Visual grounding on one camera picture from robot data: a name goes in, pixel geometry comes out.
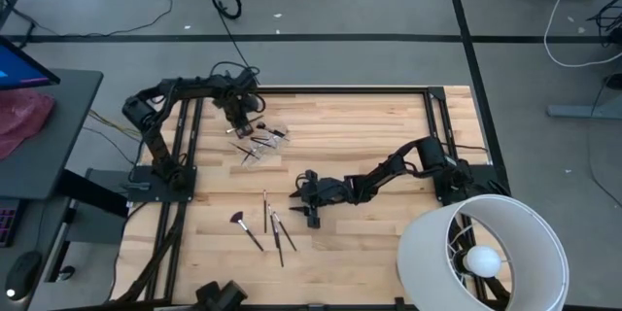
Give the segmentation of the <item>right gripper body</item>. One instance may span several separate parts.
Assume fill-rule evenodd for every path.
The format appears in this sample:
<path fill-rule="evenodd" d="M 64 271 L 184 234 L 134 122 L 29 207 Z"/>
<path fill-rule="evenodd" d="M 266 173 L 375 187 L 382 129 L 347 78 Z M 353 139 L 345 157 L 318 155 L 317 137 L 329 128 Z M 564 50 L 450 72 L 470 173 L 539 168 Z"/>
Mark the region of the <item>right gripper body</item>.
<path fill-rule="evenodd" d="M 300 198 L 302 205 L 310 208 L 310 215 L 305 216 L 309 228 L 319 229 L 321 220 L 318 209 L 320 207 L 340 204 L 346 201 L 348 188 L 343 181 L 334 178 L 319 178 L 313 170 L 306 170 L 295 179 L 296 190 L 309 190 L 312 194 L 308 198 Z"/>

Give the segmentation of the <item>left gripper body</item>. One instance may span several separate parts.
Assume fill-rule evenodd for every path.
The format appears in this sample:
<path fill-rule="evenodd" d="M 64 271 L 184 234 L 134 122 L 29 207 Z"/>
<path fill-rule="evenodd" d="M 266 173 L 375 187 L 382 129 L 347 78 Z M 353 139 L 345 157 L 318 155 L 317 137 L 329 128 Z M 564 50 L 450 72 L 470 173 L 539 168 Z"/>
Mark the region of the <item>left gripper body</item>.
<path fill-rule="evenodd" d="M 265 100 L 257 94 L 233 95 L 224 104 L 225 118 L 236 129 L 249 123 L 249 113 L 261 113 L 264 109 Z"/>

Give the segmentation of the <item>black round-head makeup brush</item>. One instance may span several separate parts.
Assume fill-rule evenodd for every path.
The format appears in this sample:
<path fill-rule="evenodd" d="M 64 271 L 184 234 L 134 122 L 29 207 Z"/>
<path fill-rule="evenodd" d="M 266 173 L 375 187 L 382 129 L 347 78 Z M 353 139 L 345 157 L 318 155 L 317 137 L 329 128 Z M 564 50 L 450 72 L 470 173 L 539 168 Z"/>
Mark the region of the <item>black round-head makeup brush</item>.
<path fill-rule="evenodd" d="M 277 137 L 279 139 L 288 141 L 288 137 L 287 137 L 287 133 L 286 132 L 280 131 L 280 130 L 275 129 L 275 128 L 268 127 L 264 122 L 258 122 L 257 123 L 257 128 L 261 129 L 261 130 L 264 130 L 264 131 L 270 133 L 271 135 L 273 135 L 273 136 L 275 136 L 275 137 Z"/>

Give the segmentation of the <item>clear acrylic organizer container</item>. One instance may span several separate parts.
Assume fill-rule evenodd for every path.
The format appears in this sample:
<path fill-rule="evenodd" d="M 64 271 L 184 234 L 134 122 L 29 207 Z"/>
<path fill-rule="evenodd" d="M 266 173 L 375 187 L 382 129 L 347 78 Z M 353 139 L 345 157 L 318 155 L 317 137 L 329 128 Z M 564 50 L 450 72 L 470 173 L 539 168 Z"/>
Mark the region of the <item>clear acrylic organizer container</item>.
<path fill-rule="evenodd" d="M 288 137 L 288 141 L 286 140 L 282 140 L 279 139 L 273 135 L 271 135 L 270 133 L 258 129 L 257 128 L 257 123 L 254 126 L 254 132 L 250 135 L 250 136 L 245 136 L 242 139 L 236 140 L 236 141 L 232 141 L 233 143 L 246 148 L 246 149 L 255 149 L 256 150 L 256 154 L 259 158 L 257 159 L 252 159 L 248 165 L 242 165 L 241 164 L 241 160 L 242 160 L 242 153 L 241 151 L 238 151 L 237 149 L 235 149 L 233 146 L 232 149 L 236 152 L 236 154 L 239 157 L 239 164 L 246 169 L 251 169 L 252 167 L 258 167 L 260 165 L 265 165 L 270 159 L 272 159 L 275 156 L 278 156 L 282 149 L 290 142 L 290 131 L 289 129 L 282 123 L 266 123 L 265 121 L 259 121 L 259 122 L 264 122 L 268 127 L 271 128 L 275 128 L 278 129 L 280 131 L 286 132 L 287 133 L 287 137 Z M 267 147 L 263 147 L 263 146 L 259 146 L 256 143 L 253 143 L 250 138 L 251 137 L 272 137 L 274 139 L 276 139 L 278 141 L 278 148 L 277 149 L 271 149 L 271 148 L 267 148 Z"/>

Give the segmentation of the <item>long black pen front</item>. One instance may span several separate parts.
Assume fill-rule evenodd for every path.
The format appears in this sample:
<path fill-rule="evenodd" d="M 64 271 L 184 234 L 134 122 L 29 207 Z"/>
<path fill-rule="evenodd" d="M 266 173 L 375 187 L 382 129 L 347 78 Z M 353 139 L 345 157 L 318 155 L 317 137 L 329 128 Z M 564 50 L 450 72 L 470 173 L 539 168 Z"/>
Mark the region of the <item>long black pen front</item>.
<path fill-rule="evenodd" d="M 280 236 L 279 236 L 279 231 L 278 231 L 277 225 L 276 224 L 272 224 L 272 228 L 273 228 L 273 235 L 274 235 L 274 239 L 275 239 L 275 245 L 276 245 L 276 248 L 277 248 L 278 254 L 279 254 L 280 265 L 281 265 L 281 267 L 285 267 L 284 259 L 283 259 L 283 251 L 282 251 L 282 246 L 281 246 L 281 241 L 280 241 Z"/>

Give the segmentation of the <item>black fan makeup brush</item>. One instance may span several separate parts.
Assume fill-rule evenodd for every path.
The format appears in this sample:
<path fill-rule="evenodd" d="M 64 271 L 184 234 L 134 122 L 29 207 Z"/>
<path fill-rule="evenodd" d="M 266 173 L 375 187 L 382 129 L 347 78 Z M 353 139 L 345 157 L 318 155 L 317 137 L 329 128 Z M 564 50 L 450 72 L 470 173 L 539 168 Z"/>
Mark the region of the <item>black fan makeup brush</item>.
<path fill-rule="evenodd" d="M 243 212 L 239 211 L 234 213 L 230 220 L 231 223 L 233 224 L 238 224 L 242 227 L 242 229 L 244 230 L 244 232 L 251 238 L 251 240 L 254 242 L 254 244 L 259 248 L 259 250 L 261 252 L 264 251 L 264 248 L 261 246 L 260 242 L 258 241 L 258 239 L 256 238 L 256 236 L 248 229 L 248 227 L 246 226 L 246 224 L 244 223 L 243 220 Z"/>

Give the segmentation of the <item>white lamp shade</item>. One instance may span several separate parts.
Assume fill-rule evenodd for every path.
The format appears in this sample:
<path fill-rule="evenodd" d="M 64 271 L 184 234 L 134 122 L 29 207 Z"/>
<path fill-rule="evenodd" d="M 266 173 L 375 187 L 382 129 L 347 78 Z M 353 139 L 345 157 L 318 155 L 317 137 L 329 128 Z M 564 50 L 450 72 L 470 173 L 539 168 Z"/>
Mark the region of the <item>white lamp shade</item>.
<path fill-rule="evenodd" d="M 511 271 L 504 311 L 561 311 L 570 286 L 563 245 L 552 227 L 514 198 L 483 194 L 423 214 L 403 231 L 397 272 L 420 311 L 494 311 L 463 285 L 469 248 L 452 253 L 451 223 L 459 215 L 479 222 L 498 241 Z"/>

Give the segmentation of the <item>white light bulb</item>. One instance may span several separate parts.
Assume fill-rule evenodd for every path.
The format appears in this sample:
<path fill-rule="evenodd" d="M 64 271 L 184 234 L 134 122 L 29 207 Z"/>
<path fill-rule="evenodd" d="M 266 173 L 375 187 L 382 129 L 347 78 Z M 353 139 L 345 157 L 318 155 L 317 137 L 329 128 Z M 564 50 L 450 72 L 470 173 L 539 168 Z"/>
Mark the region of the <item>white light bulb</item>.
<path fill-rule="evenodd" d="M 493 278 L 501 270 L 502 259 L 491 247 L 476 245 L 467 251 L 463 264 L 467 271 L 476 276 Z"/>

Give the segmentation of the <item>black desk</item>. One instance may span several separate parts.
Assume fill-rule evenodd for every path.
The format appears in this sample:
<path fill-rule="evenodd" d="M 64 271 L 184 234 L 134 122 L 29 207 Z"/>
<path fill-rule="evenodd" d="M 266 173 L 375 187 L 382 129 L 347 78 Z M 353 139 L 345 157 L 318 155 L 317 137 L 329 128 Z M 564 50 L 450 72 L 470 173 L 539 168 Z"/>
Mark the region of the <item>black desk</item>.
<path fill-rule="evenodd" d="M 56 86 L 40 86 L 54 99 L 41 131 L 0 160 L 0 198 L 44 200 L 52 195 L 103 80 L 90 70 L 55 69 Z"/>

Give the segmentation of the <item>grey desk leg base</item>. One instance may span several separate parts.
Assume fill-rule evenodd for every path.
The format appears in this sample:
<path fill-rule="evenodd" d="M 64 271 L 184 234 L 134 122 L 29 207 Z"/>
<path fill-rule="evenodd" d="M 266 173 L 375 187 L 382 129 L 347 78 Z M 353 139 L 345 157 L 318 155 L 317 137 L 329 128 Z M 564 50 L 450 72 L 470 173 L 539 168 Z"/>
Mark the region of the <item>grey desk leg base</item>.
<path fill-rule="evenodd" d="M 72 200 L 48 259 L 44 281 L 59 280 L 61 269 L 67 266 L 65 260 L 72 244 L 115 244 L 121 238 L 125 223 L 126 216 Z"/>

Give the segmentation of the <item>pink cloth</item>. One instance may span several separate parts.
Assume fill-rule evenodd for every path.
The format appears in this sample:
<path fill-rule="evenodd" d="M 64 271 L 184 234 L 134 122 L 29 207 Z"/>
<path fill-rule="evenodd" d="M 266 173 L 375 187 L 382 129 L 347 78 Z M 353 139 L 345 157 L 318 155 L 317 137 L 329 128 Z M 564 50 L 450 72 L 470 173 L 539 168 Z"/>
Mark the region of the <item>pink cloth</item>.
<path fill-rule="evenodd" d="M 53 106 L 51 95 L 34 89 L 0 91 L 0 160 L 43 128 Z"/>

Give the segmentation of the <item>black computer mouse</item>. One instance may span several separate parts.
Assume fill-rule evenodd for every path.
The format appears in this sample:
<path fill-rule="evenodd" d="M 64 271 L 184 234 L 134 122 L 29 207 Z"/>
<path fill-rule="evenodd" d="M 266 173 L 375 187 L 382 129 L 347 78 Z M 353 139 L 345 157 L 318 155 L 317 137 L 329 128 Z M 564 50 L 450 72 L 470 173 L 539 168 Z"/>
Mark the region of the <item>black computer mouse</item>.
<path fill-rule="evenodd" d="M 26 252 L 16 259 L 5 280 L 9 300 L 21 300 L 31 292 L 41 263 L 42 255 L 37 251 Z"/>

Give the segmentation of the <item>grey desk foot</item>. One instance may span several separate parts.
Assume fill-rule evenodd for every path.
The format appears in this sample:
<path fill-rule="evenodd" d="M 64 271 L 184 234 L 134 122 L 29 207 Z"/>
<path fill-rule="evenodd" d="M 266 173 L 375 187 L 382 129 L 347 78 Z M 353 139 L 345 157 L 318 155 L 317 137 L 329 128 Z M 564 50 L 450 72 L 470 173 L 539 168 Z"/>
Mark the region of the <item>grey desk foot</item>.
<path fill-rule="evenodd" d="M 553 118 L 622 121 L 622 95 L 603 104 L 549 105 L 546 108 L 546 113 Z"/>

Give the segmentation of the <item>black aluminium table frame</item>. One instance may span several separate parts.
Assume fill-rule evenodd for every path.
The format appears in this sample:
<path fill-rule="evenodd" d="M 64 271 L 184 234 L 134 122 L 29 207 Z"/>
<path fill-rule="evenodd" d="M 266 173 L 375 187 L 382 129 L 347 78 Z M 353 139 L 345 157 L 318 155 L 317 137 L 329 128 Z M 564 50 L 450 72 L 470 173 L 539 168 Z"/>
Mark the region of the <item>black aluminium table frame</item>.
<path fill-rule="evenodd" d="M 430 179 L 403 176 L 371 201 L 338 204 L 319 211 L 321 227 L 309 228 L 290 207 L 295 178 L 310 169 L 322 177 L 365 174 L 401 145 L 429 135 L 452 134 L 456 153 L 470 165 L 489 165 L 484 139 L 467 86 L 266 86 L 267 107 L 258 121 L 282 123 L 290 142 L 265 165 L 243 168 L 225 134 L 224 114 L 210 100 L 176 104 L 163 124 L 167 144 L 182 130 L 182 144 L 194 146 L 197 169 L 187 206 L 177 261 L 165 260 L 155 282 L 162 296 L 174 272 L 172 300 L 192 303 L 211 282 L 236 282 L 248 295 L 247 308 L 263 310 L 340 308 L 391 309 L 404 294 L 397 277 L 397 242 L 407 224 L 438 207 Z M 263 232 L 262 190 L 297 247 L 277 225 L 285 267 L 281 267 L 267 212 Z M 243 212 L 261 252 L 238 224 Z"/>

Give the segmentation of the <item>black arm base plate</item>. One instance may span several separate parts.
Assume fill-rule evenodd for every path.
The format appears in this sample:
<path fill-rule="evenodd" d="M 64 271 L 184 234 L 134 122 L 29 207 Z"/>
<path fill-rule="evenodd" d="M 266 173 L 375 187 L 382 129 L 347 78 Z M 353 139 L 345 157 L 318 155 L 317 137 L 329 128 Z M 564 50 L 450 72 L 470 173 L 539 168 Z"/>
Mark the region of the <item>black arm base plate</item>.
<path fill-rule="evenodd" d="M 194 197 L 197 169 L 186 168 L 183 172 L 185 185 L 180 190 L 162 180 L 151 166 L 137 166 L 124 185 L 128 200 L 132 202 L 188 202 Z"/>
<path fill-rule="evenodd" d="M 482 194 L 511 195 L 509 186 L 498 178 L 492 165 L 462 164 L 434 175 L 433 184 L 436 198 L 443 206 Z"/>

